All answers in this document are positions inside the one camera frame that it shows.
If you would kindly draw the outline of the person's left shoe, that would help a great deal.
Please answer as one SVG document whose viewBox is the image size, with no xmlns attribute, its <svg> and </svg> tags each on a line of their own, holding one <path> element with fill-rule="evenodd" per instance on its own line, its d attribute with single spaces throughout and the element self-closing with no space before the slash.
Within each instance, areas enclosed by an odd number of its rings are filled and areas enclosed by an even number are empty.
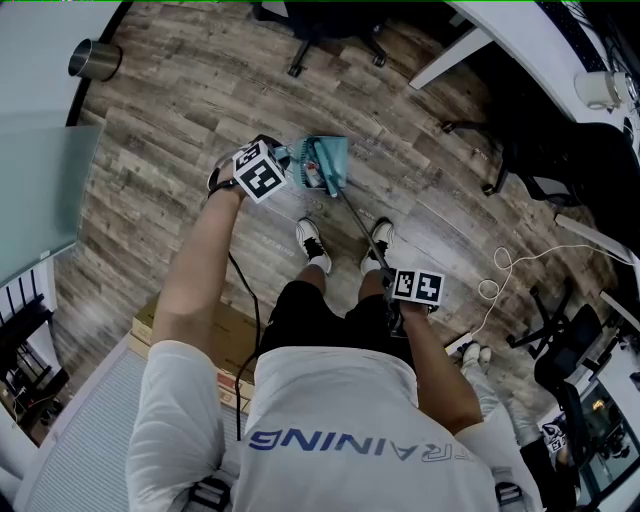
<svg viewBox="0 0 640 512">
<path fill-rule="evenodd" d="M 320 267 L 326 275 L 329 275 L 332 260 L 321 241 L 317 226 L 309 218 L 302 218 L 296 223 L 296 239 L 308 263 Z"/>
</svg>

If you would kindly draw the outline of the black keyboard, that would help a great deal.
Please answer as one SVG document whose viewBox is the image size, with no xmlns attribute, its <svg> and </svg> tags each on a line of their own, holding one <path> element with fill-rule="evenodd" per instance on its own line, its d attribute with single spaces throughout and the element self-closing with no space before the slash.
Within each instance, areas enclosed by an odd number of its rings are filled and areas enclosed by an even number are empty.
<svg viewBox="0 0 640 512">
<path fill-rule="evenodd" d="M 536 4 L 560 31 L 587 72 L 608 70 L 582 25 L 565 4 L 544 0 L 536 0 Z"/>
</svg>

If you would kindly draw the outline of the person's shoe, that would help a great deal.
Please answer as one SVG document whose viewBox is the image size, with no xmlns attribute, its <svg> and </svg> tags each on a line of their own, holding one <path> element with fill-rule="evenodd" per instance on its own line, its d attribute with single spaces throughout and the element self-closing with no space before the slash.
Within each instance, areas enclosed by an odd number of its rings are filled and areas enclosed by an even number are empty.
<svg viewBox="0 0 640 512">
<path fill-rule="evenodd" d="M 320 267 L 326 275 L 329 275 L 332 260 L 321 241 L 317 226 L 309 218 L 302 218 L 296 223 L 296 239 L 308 263 Z"/>
<path fill-rule="evenodd" d="M 371 238 L 383 258 L 386 257 L 387 251 L 393 244 L 393 236 L 393 223 L 387 218 L 379 219 L 371 232 Z M 360 263 L 362 275 L 366 275 L 368 272 L 373 270 L 382 269 L 383 265 L 376 256 L 376 252 L 373 249 L 369 249 Z"/>
</svg>

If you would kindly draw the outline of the white slatted wall panel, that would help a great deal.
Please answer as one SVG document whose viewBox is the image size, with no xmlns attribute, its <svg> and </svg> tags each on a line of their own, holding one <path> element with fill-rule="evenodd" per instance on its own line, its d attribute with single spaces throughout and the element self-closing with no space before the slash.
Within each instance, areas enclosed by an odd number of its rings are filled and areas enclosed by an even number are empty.
<svg viewBox="0 0 640 512">
<path fill-rule="evenodd" d="M 217 369 L 178 341 L 118 345 L 38 449 L 16 512 L 235 512 L 242 444 Z"/>
</svg>

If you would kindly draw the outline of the black metal railing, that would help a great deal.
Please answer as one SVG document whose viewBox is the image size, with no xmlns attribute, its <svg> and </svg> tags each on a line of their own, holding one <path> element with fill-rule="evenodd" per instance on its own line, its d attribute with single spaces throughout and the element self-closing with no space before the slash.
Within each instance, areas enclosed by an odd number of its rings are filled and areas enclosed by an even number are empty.
<svg viewBox="0 0 640 512">
<path fill-rule="evenodd" d="M 69 381 L 53 347 L 53 311 L 32 270 L 0 287 L 0 405 L 39 445 Z"/>
</svg>

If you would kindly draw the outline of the black mesh office chair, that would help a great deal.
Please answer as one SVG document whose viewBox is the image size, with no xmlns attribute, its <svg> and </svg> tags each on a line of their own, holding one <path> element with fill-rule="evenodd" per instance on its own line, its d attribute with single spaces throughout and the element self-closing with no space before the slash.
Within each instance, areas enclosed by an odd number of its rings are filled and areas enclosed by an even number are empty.
<svg viewBox="0 0 640 512">
<path fill-rule="evenodd" d="M 640 163 L 627 137 L 606 123 L 447 121 L 442 131 L 483 133 L 502 145 L 502 163 L 486 196 L 499 193 L 513 174 L 530 197 L 558 206 L 597 206 L 626 202 L 640 193 Z"/>
</svg>

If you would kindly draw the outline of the teal dustpan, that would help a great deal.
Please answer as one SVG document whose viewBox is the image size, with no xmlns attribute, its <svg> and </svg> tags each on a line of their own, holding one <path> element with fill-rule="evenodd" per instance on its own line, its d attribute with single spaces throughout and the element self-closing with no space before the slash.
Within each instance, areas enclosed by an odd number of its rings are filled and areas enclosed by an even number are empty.
<svg viewBox="0 0 640 512">
<path fill-rule="evenodd" d="M 347 174 L 348 174 L 348 140 L 342 136 L 307 136 L 294 141 L 289 145 L 284 145 L 288 148 L 290 155 L 290 164 L 287 168 L 294 182 L 306 189 L 310 190 L 323 190 L 331 197 L 336 198 L 337 194 L 334 191 L 329 191 L 324 181 L 324 185 L 320 188 L 309 188 L 307 186 L 304 175 L 304 164 L 307 161 L 313 161 L 317 164 L 318 170 L 320 168 L 319 159 L 312 147 L 312 137 L 317 137 L 324 145 L 324 149 L 328 153 L 328 157 L 332 162 L 335 176 L 342 189 L 346 187 Z"/>
</svg>

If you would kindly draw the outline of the person's white shirt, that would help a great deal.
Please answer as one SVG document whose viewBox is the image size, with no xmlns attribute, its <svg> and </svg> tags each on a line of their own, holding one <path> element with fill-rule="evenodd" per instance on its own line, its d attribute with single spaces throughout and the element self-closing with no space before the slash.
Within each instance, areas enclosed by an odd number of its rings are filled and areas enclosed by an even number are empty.
<svg viewBox="0 0 640 512">
<path fill-rule="evenodd" d="M 283 347 L 262 355 L 242 441 L 224 440 L 216 368 L 178 341 L 155 344 L 126 463 L 131 512 L 204 512 L 208 477 L 231 512 L 542 512 L 512 434 L 451 433 L 417 406 L 416 377 L 368 350 Z M 521 495 L 503 506 L 500 484 Z"/>
</svg>

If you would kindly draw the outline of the teal broom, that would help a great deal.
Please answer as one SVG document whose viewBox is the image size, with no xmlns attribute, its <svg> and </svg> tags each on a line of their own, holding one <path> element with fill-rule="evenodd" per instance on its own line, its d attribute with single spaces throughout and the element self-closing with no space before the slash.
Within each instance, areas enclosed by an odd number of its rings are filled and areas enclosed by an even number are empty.
<svg viewBox="0 0 640 512">
<path fill-rule="evenodd" d="M 373 237 L 371 236 L 369 231 L 366 229 L 363 221 L 358 215 L 358 212 L 352 206 L 351 202 L 345 195 L 343 189 L 340 187 L 339 182 L 337 181 L 335 176 L 332 162 L 328 157 L 328 153 L 324 149 L 323 143 L 317 137 L 312 137 L 311 141 L 312 141 L 312 147 L 314 148 L 314 151 L 318 156 L 319 164 L 320 164 L 319 171 L 323 175 L 323 179 L 327 185 L 327 189 L 329 191 L 334 191 L 337 194 L 337 196 L 341 199 L 341 201 L 344 203 L 347 210 L 351 214 L 351 217 L 353 218 L 355 224 L 358 226 L 361 233 L 365 236 L 367 243 L 369 245 L 369 249 L 373 252 L 375 259 L 381 266 L 383 275 L 387 279 L 391 279 L 394 276 L 394 274 L 391 271 L 391 268 L 389 267 L 388 263 L 386 262 L 384 255 L 376 245 L 376 242 L 374 241 Z"/>
</svg>

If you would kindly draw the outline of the white power strip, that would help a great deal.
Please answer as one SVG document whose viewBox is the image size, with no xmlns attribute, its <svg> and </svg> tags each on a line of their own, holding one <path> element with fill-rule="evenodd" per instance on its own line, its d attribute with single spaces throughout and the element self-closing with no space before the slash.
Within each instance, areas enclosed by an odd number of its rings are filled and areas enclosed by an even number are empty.
<svg viewBox="0 0 640 512">
<path fill-rule="evenodd" d="M 458 337 L 453 342 L 449 343 L 445 347 L 445 351 L 446 351 L 448 356 L 453 356 L 460 349 L 464 349 L 472 341 L 473 341 L 472 334 L 470 332 L 467 332 L 467 333 L 461 335 L 460 337 Z"/>
</svg>

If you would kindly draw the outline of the black headrest office chair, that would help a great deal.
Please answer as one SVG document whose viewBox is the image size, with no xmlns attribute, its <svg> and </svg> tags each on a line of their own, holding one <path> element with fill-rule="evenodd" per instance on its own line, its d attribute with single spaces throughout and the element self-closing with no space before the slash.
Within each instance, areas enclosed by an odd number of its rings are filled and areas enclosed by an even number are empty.
<svg viewBox="0 0 640 512">
<path fill-rule="evenodd" d="M 382 2 L 343 2 L 338 0 L 257 0 L 250 2 L 257 21 L 278 22 L 293 31 L 301 41 L 287 74 L 297 78 L 303 70 L 303 59 L 312 45 L 325 39 L 355 37 L 373 53 L 373 64 L 381 68 L 386 51 L 375 36 L 388 18 L 388 6 Z"/>
</svg>

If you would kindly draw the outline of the person's left leg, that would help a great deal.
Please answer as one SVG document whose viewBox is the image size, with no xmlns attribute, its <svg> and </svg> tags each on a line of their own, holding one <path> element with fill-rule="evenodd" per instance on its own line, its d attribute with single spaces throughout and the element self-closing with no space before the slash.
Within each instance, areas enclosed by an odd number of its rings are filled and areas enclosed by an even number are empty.
<svg viewBox="0 0 640 512">
<path fill-rule="evenodd" d="M 313 285 L 322 294 L 326 293 L 326 273 L 316 264 L 305 266 L 297 275 L 296 280 Z"/>
</svg>

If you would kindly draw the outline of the red label cardboard box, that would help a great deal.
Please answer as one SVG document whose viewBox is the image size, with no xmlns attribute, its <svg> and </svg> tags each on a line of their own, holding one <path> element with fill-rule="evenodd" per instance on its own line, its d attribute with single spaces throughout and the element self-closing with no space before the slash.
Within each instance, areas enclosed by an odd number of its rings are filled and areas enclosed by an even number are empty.
<svg viewBox="0 0 640 512">
<path fill-rule="evenodd" d="M 236 380 L 234 374 L 222 368 L 217 370 L 216 379 L 220 402 L 232 408 L 239 408 L 242 414 L 248 415 L 255 392 L 254 384 L 244 379 Z"/>
</svg>

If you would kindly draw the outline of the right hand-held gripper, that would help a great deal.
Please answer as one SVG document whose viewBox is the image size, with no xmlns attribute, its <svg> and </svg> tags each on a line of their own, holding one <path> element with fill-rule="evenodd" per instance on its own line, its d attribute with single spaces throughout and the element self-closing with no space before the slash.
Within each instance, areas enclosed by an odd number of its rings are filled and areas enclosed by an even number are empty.
<svg viewBox="0 0 640 512">
<path fill-rule="evenodd" d="M 385 271 L 387 323 L 391 335 L 405 335 L 400 303 L 410 302 L 427 307 L 429 313 L 441 304 L 445 276 L 427 270 L 389 269 Z"/>
</svg>

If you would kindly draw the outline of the person's right shoe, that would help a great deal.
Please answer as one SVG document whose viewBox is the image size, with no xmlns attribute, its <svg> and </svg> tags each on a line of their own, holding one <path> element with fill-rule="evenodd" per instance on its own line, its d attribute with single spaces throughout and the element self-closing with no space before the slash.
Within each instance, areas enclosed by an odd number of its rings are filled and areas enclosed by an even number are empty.
<svg viewBox="0 0 640 512">
<path fill-rule="evenodd" d="M 393 236 L 393 223 L 387 218 L 379 219 L 371 232 L 371 238 L 383 258 L 386 257 L 387 251 L 393 244 Z M 382 269 L 383 265 L 376 256 L 376 252 L 373 249 L 369 249 L 360 263 L 362 275 L 366 275 L 368 272 L 373 270 Z"/>
</svg>

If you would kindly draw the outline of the metal cylindrical bin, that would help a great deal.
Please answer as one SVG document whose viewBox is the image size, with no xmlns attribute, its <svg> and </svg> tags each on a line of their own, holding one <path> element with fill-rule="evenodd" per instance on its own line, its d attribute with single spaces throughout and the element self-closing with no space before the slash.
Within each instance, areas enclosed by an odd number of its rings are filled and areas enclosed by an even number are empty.
<svg viewBox="0 0 640 512">
<path fill-rule="evenodd" d="M 123 50 L 114 44 L 84 39 L 74 49 L 68 64 L 68 74 L 82 79 L 107 81 L 118 70 Z"/>
</svg>

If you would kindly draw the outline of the frosted glass panel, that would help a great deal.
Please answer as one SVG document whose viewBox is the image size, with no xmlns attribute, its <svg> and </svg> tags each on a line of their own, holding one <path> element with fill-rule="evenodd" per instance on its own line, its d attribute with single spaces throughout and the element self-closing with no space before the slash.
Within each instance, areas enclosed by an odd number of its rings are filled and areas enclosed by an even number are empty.
<svg viewBox="0 0 640 512">
<path fill-rule="evenodd" d="M 99 126 L 0 134 L 0 286 L 77 240 Z"/>
</svg>

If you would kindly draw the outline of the person's right leg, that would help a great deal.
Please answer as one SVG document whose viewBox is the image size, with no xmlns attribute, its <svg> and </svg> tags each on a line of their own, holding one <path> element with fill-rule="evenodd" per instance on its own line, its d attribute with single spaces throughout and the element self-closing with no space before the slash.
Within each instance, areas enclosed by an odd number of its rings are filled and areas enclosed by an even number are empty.
<svg viewBox="0 0 640 512">
<path fill-rule="evenodd" d="M 383 297 L 384 294 L 384 273 L 380 269 L 366 272 L 358 291 L 358 302 L 361 303 L 371 297 Z"/>
</svg>

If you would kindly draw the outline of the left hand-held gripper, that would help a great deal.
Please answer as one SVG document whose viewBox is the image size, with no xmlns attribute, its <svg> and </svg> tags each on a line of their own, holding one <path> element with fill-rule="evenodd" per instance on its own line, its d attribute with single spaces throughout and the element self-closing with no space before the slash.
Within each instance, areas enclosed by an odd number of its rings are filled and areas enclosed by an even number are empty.
<svg viewBox="0 0 640 512">
<path fill-rule="evenodd" d="M 260 203 L 286 184 L 290 164 L 288 148 L 275 139 L 258 135 L 233 156 L 233 178 L 255 203 Z"/>
</svg>

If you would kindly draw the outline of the brown cardboard box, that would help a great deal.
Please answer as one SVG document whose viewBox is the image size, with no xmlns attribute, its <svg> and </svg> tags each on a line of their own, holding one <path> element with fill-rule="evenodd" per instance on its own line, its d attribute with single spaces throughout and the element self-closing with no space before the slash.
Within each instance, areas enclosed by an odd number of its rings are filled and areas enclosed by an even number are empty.
<svg viewBox="0 0 640 512">
<path fill-rule="evenodd" d="M 151 346 L 152 327 L 158 294 L 132 319 L 131 335 Z M 255 320 L 229 305 L 220 303 L 214 312 L 214 364 L 238 369 L 255 349 Z"/>
</svg>

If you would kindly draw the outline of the white office desk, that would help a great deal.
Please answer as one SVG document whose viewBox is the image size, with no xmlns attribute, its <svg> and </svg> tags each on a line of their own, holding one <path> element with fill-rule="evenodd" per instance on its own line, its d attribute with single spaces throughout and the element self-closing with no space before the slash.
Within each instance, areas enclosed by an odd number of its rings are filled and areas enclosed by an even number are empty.
<svg viewBox="0 0 640 512">
<path fill-rule="evenodd" d="M 583 66 L 569 43 L 543 10 L 533 2 L 455 2 L 452 7 L 473 23 L 455 43 L 443 50 L 409 82 L 418 90 L 494 42 L 506 51 L 544 90 L 563 114 L 575 122 L 603 122 L 619 129 L 629 118 L 640 137 L 640 116 L 631 108 L 609 113 L 588 108 L 574 88 Z"/>
</svg>

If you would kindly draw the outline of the person's left forearm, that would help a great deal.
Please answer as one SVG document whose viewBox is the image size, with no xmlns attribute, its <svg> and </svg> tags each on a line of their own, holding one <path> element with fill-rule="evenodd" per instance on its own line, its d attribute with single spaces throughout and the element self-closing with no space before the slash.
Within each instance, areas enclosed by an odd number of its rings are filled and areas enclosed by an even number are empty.
<svg viewBox="0 0 640 512">
<path fill-rule="evenodd" d="M 152 327 L 154 344 L 178 341 L 212 352 L 215 310 L 242 200 L 236 188 L 218 190 L 207 199 L 160 291 Z"/>
</svg>

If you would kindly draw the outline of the person's leg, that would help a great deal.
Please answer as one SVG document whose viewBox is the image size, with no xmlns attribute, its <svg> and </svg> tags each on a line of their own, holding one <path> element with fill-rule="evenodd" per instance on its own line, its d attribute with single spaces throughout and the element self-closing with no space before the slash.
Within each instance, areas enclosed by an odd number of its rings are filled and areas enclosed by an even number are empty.
<svg viewBox="0 0 640 512">
<path fill-rule="evenodd" d="M 380 269 L 366 272 L 358 291 L 358 302 L 361 303 L 371 297 L 383 297 L 384 294 L 384 273 Z"/>
<path fill-rule="evenodd" d="M 297 275 L 296 280 L 313 285 L 322 294 L 326 293 L 326 273 L 316 264 L 305 266 Z"/>
</svg>

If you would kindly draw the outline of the person's right forearm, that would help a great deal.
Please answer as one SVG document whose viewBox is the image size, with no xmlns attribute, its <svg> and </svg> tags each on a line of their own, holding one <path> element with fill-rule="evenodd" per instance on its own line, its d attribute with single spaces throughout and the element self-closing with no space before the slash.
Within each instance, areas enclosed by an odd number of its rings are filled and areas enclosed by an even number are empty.
<svg viewBox="0 0 640 512">
<path fill-rule="evenodd" d="M 414 362 L 421 411 L 453 435 L 482 423 L 477 396 L 447 355 L 429 323 L 427 310 L 402 301 L 400 312 Z"/>
</svg>

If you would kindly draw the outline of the person's black shorts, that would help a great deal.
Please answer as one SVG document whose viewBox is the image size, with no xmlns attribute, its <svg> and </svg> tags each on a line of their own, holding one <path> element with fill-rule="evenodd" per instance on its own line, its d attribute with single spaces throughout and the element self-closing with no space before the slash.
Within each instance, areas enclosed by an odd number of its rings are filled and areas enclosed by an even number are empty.
<svg viewBox="0 0 640 512">
<path fill-rule="evenodd" d="M 317 287 L 292 281 L 277 300 L 258 354 L 283 347 L 353 348 L 394 356 L 413 366 L 409 341 L 391 335 L 387 313 L 384 297 L 372 295 L 339 317 Z"/>
</svg>

